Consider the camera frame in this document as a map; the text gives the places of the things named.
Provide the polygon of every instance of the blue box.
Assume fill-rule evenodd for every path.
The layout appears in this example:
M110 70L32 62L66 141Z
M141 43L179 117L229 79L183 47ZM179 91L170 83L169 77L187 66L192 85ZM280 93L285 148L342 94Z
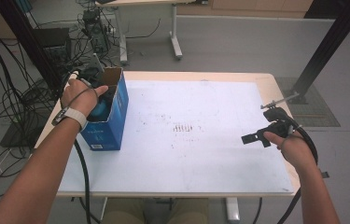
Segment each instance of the blue box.
M102 81L117 85L110 114L106 121L88 121L81 135L93 151L120 150L129 101L122 68L105 68Z

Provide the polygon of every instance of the gray floor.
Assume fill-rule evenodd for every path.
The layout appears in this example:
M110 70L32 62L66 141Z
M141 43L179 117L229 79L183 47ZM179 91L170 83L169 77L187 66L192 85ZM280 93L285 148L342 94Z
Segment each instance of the gray floor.
M170 22L161 21L150 38L128 40L130 64L125 70L262 72L276 77L298 77L331 25L332 21L179 17L178 40L184 54L181 61L174 57L170 45L167 29ZM151 26L154 24L147 28L134 26L134 30L143 33L151 30ZM12 76L21 82L16 72ZM341 127L307 131L318 148L322 171L331 175L326 183L340 219L350 223L350 34L314 84ZM0 139L8 124L9 120L0 121ZM10 181L0 182L0 192ZM240 198L238 202L242 223L251 223L258 198ZM264 198L259 223L275 223L289 202L289 198ZM101 199L91 203L92 212L98 214ZM168 206L150 203L147 213L150 223L164 223ZM83 210L78 202L58 198L49 223L85 223ZM211 200L210 223L226 223L222 199ZM287 223L301 223L300 204Z

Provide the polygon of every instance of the finger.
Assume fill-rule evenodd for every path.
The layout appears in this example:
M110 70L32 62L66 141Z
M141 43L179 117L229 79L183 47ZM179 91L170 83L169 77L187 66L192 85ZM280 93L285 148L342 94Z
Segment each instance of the finger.
M100 86L98 88L95 89L96 94L98 94L98 96L102 95L103 93L105 93L108 90L108 86Z
M69 85L72 85L72 83L74 83L76 81L75 78L69 78L69 80L67 80L67 82L69 83Z
M276 135L276 134L274 134L274 133L270 133L270 132L265 132L265 133L264 133L264 137L265 137L268 141L274 143L274 144L277 145L277 146L280 146L280 145L282 144L282 142L284 141L284 138L283 138L283 137L280 137L280 136L278 136L278 135Z
M292 135L302 138L302 135L298 131L295 131Z

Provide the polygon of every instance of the forearm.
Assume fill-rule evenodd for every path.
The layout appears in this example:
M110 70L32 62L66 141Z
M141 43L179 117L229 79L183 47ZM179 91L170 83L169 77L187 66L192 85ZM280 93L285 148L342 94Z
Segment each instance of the forearm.
M317 167L300 172L304 224L340 223L329 192Z
M0 223L46 223L79 124L65 119L41 143L0 202Z

